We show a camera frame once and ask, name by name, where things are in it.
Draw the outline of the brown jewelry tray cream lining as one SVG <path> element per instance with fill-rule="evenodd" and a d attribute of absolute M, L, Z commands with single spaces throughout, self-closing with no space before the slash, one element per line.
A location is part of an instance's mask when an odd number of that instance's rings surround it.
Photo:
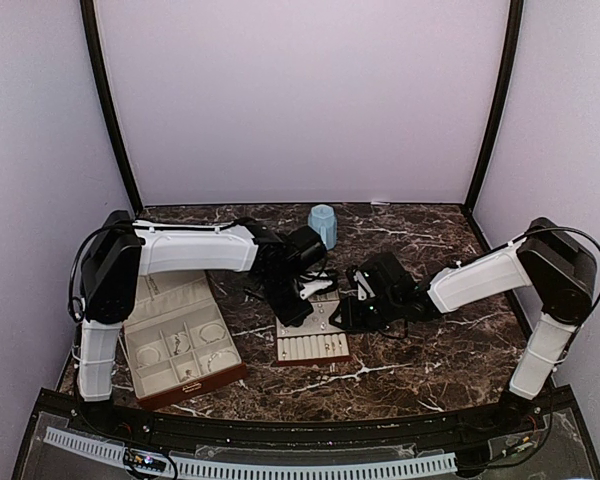
<path fill-rule="evenodd" d="M 339 291 L 309 298 L 313 313 L 300 327 L 285 327 L 276 320 L 276 365 L 312 366 L 348 362 L 351 360 L 345 332 L 329 324 L 329 316 L 340 301 Z M 332 344 L 328 355 L 325 343 Z"/>

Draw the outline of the brown jewelry box cream lining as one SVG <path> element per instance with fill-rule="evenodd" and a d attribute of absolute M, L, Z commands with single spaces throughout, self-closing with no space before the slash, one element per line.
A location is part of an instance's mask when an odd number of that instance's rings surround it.
<path fill-rule="evenodd" d="M 136 400 L 145 410 L 210 393 L 247 376 L 247 366 L 203 271 L 139 277 L 135 306 L 123 332 Z M 223 350 L 233 351 L 240 363 L 210 373 L 209 357 Z M 186 369 L 194 377 L 183 381 Z"/>

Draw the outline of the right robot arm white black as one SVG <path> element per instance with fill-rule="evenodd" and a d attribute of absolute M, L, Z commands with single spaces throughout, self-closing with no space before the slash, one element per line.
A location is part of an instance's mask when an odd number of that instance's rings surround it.
<path fill-rule="evenodd" d="M 381 252 L 347 272 L 355 294 L 340 300 L 331 325 L 348 333 L 380 332 L 391 323 L 426 322 L 492 296 L 531 289 L 540 316 L 508 386 L 490 413 L 501 434 L 514 432 L 600 303 L 600 244 L 588 233 L 546 217 L 507 243 L 420 280 Z"/>

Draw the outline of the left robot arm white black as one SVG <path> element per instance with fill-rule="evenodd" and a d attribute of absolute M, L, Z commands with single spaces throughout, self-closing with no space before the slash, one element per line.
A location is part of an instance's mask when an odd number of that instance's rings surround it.
<path fill-rule="evenodd" d="M 100 436 L 121 427 L 120 412 L 106 401 L 119 332 L 136 302 L 142 276 L 226 270 L 246 272 L 275 317 L 297 326 L 313 308 L 301 283 L 320 260 L 318 239 L 302 244 L 303 230 L 283 235 L 248 217 L 214 225 L 134 220 L 124 210 L 80 245 L 71 267 L 68 312 L 81 328 L 76 395 L 83 421 Z"/>

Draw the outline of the light blue upside-down mug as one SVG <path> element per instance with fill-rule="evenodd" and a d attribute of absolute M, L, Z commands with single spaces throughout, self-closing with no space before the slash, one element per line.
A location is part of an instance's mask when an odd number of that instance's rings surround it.
<path fill-rule="evenodd" d="M 332 206 L 315 205 L 308 215 L 308 225 L 319 234 L 327 250 L 333 250 L 337 243 L 337 218 Z"/>

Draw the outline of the small circuit board with leds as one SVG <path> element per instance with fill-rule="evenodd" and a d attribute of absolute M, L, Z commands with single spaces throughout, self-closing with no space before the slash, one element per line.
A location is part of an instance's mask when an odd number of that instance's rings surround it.
<path fill-rule="evenodd" d="M 159 458 L 134 449 L 127 449 L 123 453 L 123 464 L 139 471 L 164 472 L 167 463 Z"/>

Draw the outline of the black front table rail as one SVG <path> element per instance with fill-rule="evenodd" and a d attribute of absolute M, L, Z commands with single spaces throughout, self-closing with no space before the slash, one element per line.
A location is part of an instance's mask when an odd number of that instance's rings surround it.
<path fill-rule="evenodd" d="M 489 404 L 459 411 L 345 422 L 256 422 L 195 418 L 114 406 L 114 423 L 132 427 L 120 440 L 153 450 L 191 452 L 202 445 L 272 450 L 335 450 L 414 444 L 418 450 L 469 449 L 497 434 L 470 427 L 496 413 Z"/>

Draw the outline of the black right corner post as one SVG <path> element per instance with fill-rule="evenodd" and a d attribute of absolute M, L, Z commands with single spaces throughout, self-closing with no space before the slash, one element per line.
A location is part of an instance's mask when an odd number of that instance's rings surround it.
<path fill-rule="evenodd" d="M 505 36 L 491 106 L 476 165 L 463 203 L 466 217 L 472 217 L 474 214 L 495 148 L 513 74 L 524 5 L 524 0 L 509 2 Z"/>

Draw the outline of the black corner post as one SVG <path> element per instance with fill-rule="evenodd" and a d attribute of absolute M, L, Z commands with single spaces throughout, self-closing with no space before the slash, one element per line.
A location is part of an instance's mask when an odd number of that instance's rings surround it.
<path fill-rule="evenodd" d="M 116 167 L 131 209 L 134 214 L 139 214 L 143 211 L 144 205 L 124 145 L 122 130 L 119 125 L 116 107 L 109 85 L 96 15 L 96 2 L 92 0 L 80 0 L 79 5 L 96 92 L 114 154 Z"/>
<path fill-rule="evenodd" d="M 509 2 L 505 36 L 491 106 L 476 165 L 463 203 L 466 217 L 472 217 L 474 214 L 495 148 L 513 74 L 524 5 L 524 0 Z"/>

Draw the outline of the black left corner post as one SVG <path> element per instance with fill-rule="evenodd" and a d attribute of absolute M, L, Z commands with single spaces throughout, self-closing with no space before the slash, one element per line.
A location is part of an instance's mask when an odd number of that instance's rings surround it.
<path fill-rule="evenodd" d="M 96 2 L 92 0 L 80 0 L 79 5 L 96 92 L 114 154 L 116 167 L 131 209 L 134 214 L 139 214 L 143 211 L 144 205 L 124 145 L 122 130 L 119 125 L 116 107 L 109 85 L 96 15 Z"/>

